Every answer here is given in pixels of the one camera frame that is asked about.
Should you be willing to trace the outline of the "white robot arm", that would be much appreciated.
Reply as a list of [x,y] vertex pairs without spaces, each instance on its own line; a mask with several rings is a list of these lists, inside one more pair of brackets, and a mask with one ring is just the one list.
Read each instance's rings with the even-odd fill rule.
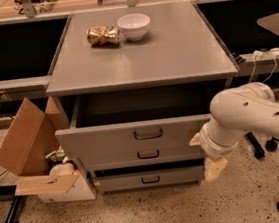
[[264,83],[218,92],[210,102],[211,118],[190,140],[206,154],[204,179],[212,182],[225,169],[239,140],[249,132],[279,139],[279,103],[272,89]]

